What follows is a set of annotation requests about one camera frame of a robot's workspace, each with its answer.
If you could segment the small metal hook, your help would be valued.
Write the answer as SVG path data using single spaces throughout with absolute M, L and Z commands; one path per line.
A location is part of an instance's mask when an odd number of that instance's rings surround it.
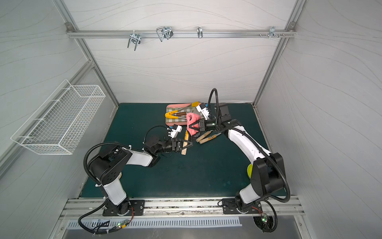
M 203 38 L 203 29 L 200 26 L 197 27 L 197 35 L 199 39 Z

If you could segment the pink checkered tray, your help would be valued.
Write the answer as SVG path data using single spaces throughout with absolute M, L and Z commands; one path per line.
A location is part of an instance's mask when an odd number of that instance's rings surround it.
M 203 118 L 203 114 L 198 112 L 196 107 L 192 106 L 192 103 L 185 104 L 170 104 L 166 107 L 166 114 L 172 111 L 178 111 L 179 113 L 185 113 L 185 115 L 181 116 L 173 116 L 172 118 L 168 118 L 165 116 L 165 124 L 168 126 L 172 126 L 174 124 L 177 125 L 187 125 L 186 115 L 188 113 L 195 113 L 200 115 Z

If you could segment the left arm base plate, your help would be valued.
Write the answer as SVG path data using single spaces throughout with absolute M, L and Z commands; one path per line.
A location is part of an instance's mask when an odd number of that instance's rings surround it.
M 119 205 L 114 205 L 109 199 L 105 201 L 105 209 L 102 215 L 104 217 L 114 216 L 142 216 L 144 211 L 144 200 L 129 200 L 128 198 L 122 201 Z

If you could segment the white vent strip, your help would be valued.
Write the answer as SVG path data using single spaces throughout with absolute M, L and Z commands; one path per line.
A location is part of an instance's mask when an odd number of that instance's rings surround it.
M 111 229 L 122 222 L 122 219 L 92 219 L 83 220 L 88 228 L 103 224 L 102 229 Z M 127 225 L 131 229 L 156 229 L 156 228 L 223 228 L 241 227 L 238 217 L 200 217 L 200 218 L 134 218 Z

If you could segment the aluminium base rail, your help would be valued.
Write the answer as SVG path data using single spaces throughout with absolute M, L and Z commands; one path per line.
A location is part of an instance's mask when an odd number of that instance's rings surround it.
M 202 198 L 142 198 L 145 201 L 142 216 L 138 218 L 185 218 L 185 217 L 225 217 L 223 209 L 217 205 L 220 197 Z M 287 203 L 268 200 L 278 216 L 304 216 L 305 211 L 297 196 Z M 102 198 L 69 199 L 59 216 L 60 219 L 77 219 L 94 210 L 104 202 Z

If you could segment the metal u-bolt clamp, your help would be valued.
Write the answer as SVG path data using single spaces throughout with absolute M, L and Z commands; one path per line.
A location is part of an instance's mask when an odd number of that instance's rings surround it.
M 158 27 L 156 29 L 156 33 L 157 33 L 161 42 L 163 42 L 164 39 L 169 40 L 174 35 L 173 30 L 170 26 Z
M 138 45 L 141 43 L 141 36 L 133 32 L 129 36 L 127 47 L 134 46 L 134 51 L 136 51 Z

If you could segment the aluminium crossbar rail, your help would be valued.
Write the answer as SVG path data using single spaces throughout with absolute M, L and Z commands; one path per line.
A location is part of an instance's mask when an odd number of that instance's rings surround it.
M 268 33 L 266 30 L 207 30 L 203 28 L 203 38 L 261 38 L 260 33 Z M 135 32 L 142 39 L 158 39 L 156 30 L 79 30 L 68 32 L 67 35 L 71 39 L 105 39 L 105 38 L 125 38 Z M 282 33 L 283 38 L 295 37 L 296 31 L 278 30 L 277 33 Z M 172 39 L 199 39 L 197 29 L 192 30 L 173 30 Z

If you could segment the lime green bowl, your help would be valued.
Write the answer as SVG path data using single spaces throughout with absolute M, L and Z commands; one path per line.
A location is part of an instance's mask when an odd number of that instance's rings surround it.
M 253 170 L 253 165 L 249 164 L 248 167 L 247 167 L 247 175 L 248 175 L 249 179 L 251 179 L 252 170 Z

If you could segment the yellow tipped metal tongs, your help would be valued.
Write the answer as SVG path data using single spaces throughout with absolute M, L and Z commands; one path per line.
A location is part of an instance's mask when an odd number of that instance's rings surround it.
M 165 113 L 165 118 L 167 119 L 183 119 L 183 120 L 186 120 L 186 115 L 188 114 L 187 111 L 185 111 L 186 109 L 188 108 L 196 108 L 197 106 L 199 106 L 200 103 L 199 102 L 193 102 L 193 103 L 190 103 L 188 105 L 186 105 L 185 107 L 182 107 L 182 108 L 178 108 L 174 111 L 170 111 L 170 112 L 167 112 Z

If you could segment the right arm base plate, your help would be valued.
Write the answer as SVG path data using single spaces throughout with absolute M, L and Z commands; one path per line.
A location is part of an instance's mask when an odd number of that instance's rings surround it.
M 239 197 L 223 198 L 218 201 L 217 205 L 223 209 L 225 215 L 233 214 L 262 214 L 261 204 L 245 204 Z

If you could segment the metal bracket with bolts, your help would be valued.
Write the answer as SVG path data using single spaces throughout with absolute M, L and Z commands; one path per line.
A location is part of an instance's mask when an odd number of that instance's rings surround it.
M 269 29 L 268 33 L 265 33 L 265 34 L 260 33 L 259 36 L 260 37 L 267 37 L 267 38 L 282 38 L 285 35 L 282 33 L 277 33 L 276 29 L 274 27 L 271 27 Z

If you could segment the small metal spatula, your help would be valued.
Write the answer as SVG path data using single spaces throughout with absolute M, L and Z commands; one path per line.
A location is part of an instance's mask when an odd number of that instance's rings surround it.
M 174 114 L 174 116 L 177 117 L 185 117 L 188 114 L 188 112 L 177 112 Z

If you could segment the metal U-bolt clamp left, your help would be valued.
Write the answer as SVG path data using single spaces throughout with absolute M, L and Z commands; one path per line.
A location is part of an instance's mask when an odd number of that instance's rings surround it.
M 136 51 L 138 45 L 141 43 L 141 36 L 133 32 L 129 36 L 127 47 L 134 46 L 134 51 Z

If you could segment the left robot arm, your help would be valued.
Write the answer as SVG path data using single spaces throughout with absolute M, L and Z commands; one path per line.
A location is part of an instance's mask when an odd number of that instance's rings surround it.
M 128 197 L 120 182 L 119 175 L 127 165 L 153 167 L 160 154 L 182 152 L 193 146 L 189 140 L 170 138 L 162 141 L 151 136 L 144 142 L 142 150 L 118 142 L 104 142 L 91 147 L 85 154 L 83 166 L 88 177 L 101 188 L 107 203 L 120 206 L 128 203 Z

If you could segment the pink rag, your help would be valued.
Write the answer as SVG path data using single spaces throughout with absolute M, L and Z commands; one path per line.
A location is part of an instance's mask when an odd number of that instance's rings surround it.
M 187 130 L 191 136 L 199 132 L 199 120 L 201 119 L 199 114 L 187 113 Z

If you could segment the metal U-bolt clamp middle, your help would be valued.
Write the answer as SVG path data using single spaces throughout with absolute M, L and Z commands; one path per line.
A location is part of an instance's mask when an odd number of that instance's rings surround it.
M 174 35 L 173 30 L 170 26 L 158 27 L 156 29 L 156 33 L 157 33 L 161 42 L 163 42 L 164 39 L 169 40 Z

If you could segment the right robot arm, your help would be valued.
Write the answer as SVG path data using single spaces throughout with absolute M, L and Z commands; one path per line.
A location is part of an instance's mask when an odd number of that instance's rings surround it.
M 268 198 L 281 203 L 290 200 L 284 159 L 279 153 L 271 153 L 262 147 L 236 119 L 222 123 L 201 119 L 198 125 L 200 132 L 216 130 L 228 137 L 245 154 L 252 166 L 250 184 L 235 197 L 238 210 L 242 211 L 244 207 Z

